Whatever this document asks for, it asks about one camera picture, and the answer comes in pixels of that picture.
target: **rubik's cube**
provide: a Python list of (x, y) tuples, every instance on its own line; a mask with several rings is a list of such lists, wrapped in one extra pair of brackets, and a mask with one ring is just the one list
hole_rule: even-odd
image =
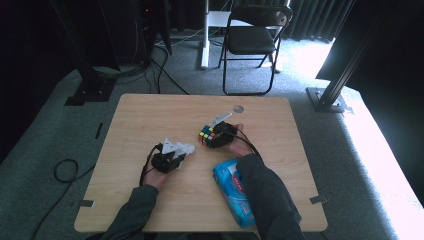
[(206, 125), (199, 134), (199, 142), (208, 148), (211, 148), (209, 143), (215, 137), (215, 133), (213, 132), (213, 127)]

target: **chair leg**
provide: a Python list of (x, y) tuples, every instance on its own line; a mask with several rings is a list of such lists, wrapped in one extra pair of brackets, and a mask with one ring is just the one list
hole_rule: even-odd
[(273, 58), (272, 59), (271, 80), (269, 82), (269, 87), (268, 87), (268, 90), (266, 91), (266, 93), (268, 93), (271, 90), (272, 84), (274, 82), (275, 68), (277, 67), (278, 53), (280, 52), (280, 44), (281, 44), (281, 39), (277, 43), (277, 49), (275, 50), (275, 58), (273, 58), (272, 54), (271, 54), (271, 59)]
[(221, 48), (221, 56), (219, 57), (219, 62), (218, 62), (218, 68), (221, 68), (221, 62), (222, 62), (222, 55), (224, 53), (224, 46), (227, 44), (227, 40), (224, 37), (224, 42), (222, 43), (222, 48)]
[(222, 47), (223, 47), (222, 51), (224, 53), (224, 73), (222, 75), (222, 91), (224, 91), (226, 95), (229, 95), (229, 93), (227, 92), (225, 88), (225, 84), (227, 80), (227, 47), (225, 45), (223, 45)]
[(262, 58), (262, 61), (261, 61), (261, 63), (259, 63), (258, 68), (262, 67), (262, 64), (265, 62), (265, 59), (266, 59), (268, 56), (270, 56), (270, 57), (271, 57), (271, 62), (273, 62), (273, 60), (272, 60), (272, 53), (271, 53), (271, 54), (267, 54), (267, 55), (265, 55), (265, 56)]

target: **metal stand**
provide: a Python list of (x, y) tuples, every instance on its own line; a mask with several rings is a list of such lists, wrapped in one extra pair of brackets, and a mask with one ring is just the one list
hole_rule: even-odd
[(343, 113), (347, 109), (343, 98), (339, 96), (333, 103), (328, 105), (321, 99), (325, 90), (325, 88), (306, 88), (306, 92), (314, 105), (315, 111)]
[(50, 0), (49, 2), (46, 11), (82, 77), (82, 82), (75, 95), (70, 97), (65, 105), (82, 106), (86, 101), (109, 101), (116, 79), (105, 81), (98, 76), (89, 61), (63, 1)]

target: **gray sleeve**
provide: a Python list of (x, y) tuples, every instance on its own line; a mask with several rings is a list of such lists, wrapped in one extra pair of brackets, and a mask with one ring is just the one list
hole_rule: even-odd
[(158, 194), (159, 191), (150, 185), (134, 188), (101, 239), (143, 239), (141, 230), (152, 214)]
[(237, 163), (261, 239), (306, 239), (301, 216), (280, 177), (255, 154)]

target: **blue package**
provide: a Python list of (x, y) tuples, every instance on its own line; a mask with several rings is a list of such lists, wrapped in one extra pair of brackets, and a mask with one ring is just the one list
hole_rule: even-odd
[(252, 209), (244, 193), (243, 181), (237, 171), (237, 159), (230, 159), (215, 166), (213, 177), (221, 190), (236, 222), (242, 227), (255, 224)]

